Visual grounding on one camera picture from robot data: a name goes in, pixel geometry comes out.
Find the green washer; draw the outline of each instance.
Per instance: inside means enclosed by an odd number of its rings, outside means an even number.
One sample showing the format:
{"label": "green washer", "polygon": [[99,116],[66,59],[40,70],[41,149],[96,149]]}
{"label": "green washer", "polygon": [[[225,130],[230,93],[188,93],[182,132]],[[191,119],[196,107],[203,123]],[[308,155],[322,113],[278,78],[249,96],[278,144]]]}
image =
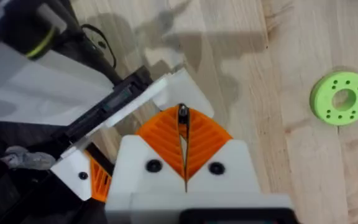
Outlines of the green washer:
{"label": "green washer", "polygon": [[[347,99],[340,107],[333,105],[334,95],[347,91]],[[346,125],[358,120],[358,74],[334,72],[314,86],[310,95],[310,106],[314,115],[328,124]]]}

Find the orange ribbed part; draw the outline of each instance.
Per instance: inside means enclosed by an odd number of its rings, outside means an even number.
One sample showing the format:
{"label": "orange ribbed part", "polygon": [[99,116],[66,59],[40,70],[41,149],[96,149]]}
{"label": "orange ribbed part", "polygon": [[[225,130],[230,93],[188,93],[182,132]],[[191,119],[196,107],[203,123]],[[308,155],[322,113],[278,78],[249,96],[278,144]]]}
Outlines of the orange ribbed part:
{"label": "orange ribbed part", "polygon": [[88,155],[91,160],[91,188],[92,188],[92,197],[100,202],[106,202],[110,183],[111,176],[101,167],[101,165],[96,162],[90,155]]}
{"label": "orange ribbed part", "polygon": [[178,107],[159,112],[137,132],[181,177],[185,177],[178,125]]}
{"label": "orange ribbed part", "polygon": [[[160,112],[136,134],[187,181],[232,137],[211,118],[194,109],[189,109],[189,124],[179,124],[178,110],[175,106]],[[187,141],[186,167],[180,136]]]}
{"label": "orange ribbed part", "polygon": [[186,180],[189,180],[225,143],[232,139],[208,116],[190,109],[187,140]]}

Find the wooden table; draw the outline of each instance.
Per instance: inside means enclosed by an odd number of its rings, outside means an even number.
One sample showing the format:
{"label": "wooden table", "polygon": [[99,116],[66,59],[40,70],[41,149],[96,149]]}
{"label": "wooden table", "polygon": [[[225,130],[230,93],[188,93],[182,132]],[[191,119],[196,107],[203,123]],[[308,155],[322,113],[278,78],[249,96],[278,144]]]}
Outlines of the wooden table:
{"label": "wooden table", "polygon": [[105,32],[120,74],[185,66],[215,120],[248,143],[262,190],[289,194],[303,223],[358,224],[358,122],[324,124],[308,103],[325,74],[358,71],[358,0],[72,4]]}

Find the screw hole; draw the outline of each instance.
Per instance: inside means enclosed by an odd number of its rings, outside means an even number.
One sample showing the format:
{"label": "screw hole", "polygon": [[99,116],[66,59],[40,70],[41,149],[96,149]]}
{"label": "screw hole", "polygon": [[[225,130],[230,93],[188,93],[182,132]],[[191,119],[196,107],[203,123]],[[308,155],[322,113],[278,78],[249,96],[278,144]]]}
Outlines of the screw hole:
{"label": "screw hole", "polygon": [[86,172],[79,172],[78,173],[78,177],[81,179],[81,180],[86,180],[88,178],[88,174]]}
{"label": "screw hole", "polygon": [[152,159],[146,163],[146,170],[149,172],[159,172],[162,169],[162,163],[158,159]]}
{"label": "screw hole", "polygon": [[225,171],[224,165],[220,162],[213,162],[209,166],[209,171],[214,175],[222,175]]}

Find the yellow stripe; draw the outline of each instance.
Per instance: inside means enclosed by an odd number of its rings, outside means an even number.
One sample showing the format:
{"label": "yellow stripe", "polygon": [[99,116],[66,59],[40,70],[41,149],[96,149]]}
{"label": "yellow stripe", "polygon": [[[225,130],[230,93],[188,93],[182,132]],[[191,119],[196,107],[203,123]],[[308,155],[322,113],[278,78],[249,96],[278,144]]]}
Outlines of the yellow stripe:
{"label": "yellow stripe", "polygon": [[50,30],[48,31],[48,34],[45,36],[45,38],[41,41],[41,43],[36,46],[36,48],[34,48],[33,50],[31,50],[30,52],[28,52],[25,56],[28,58],[31,58],[35,55],[37,55],[42,49],[44,49],[47,44],[51,41],[53,34],[55,33],[55,28],[51,27]]}

